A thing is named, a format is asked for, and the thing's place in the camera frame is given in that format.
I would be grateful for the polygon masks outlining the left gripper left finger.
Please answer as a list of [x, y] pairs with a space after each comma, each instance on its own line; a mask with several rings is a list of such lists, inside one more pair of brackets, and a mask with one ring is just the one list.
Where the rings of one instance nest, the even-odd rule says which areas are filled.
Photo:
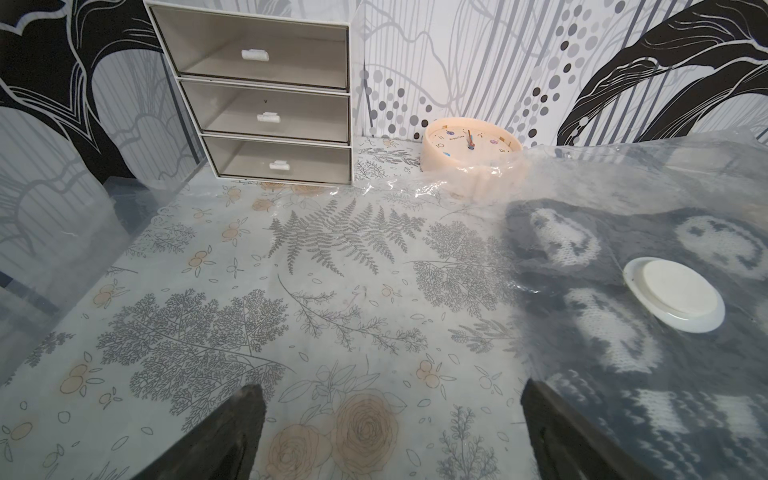
[[265, 419], [262, 388], [246, 385], [135, 477], [248, 479]]

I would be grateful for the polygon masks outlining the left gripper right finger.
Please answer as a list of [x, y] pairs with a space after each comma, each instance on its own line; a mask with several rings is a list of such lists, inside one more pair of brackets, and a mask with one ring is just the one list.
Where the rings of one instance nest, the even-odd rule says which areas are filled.
[[542, 479], [654, 479], [542, 381], [529, 379], [521, 405]]

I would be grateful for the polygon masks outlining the black white patterned scarf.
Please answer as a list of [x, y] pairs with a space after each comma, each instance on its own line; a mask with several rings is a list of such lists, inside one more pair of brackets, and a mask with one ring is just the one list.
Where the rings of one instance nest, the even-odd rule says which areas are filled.
[[[502, 250], [536, 378], [659, 478], [766, 477], [765, 229], [700, 208], [515, 201]], [[623, 277], [640, 257], [702, 275], [722, 325], [694, 334], [655, 318]]]

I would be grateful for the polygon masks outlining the clear plastic vacuum bag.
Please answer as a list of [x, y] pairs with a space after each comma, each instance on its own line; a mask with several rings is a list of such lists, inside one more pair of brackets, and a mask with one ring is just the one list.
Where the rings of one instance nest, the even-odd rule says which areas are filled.
[[541, 478], [521, 396], [545, 381], [502, 250], [507, 206], [700, 208], [767, 232], [767, 149], [727, 131], [523, 154], [524, 181], [486, 200], [387, 140], [364, 142], [351, 187], [201, 169], [152, 212], [123, 190], [110, 215], [137, 207], [129, 237], [55, 243], [59, 286], [30, 313], [62, 313], [2, 372], [2, 477], [131, 478], [257, 384], [253, 479]]

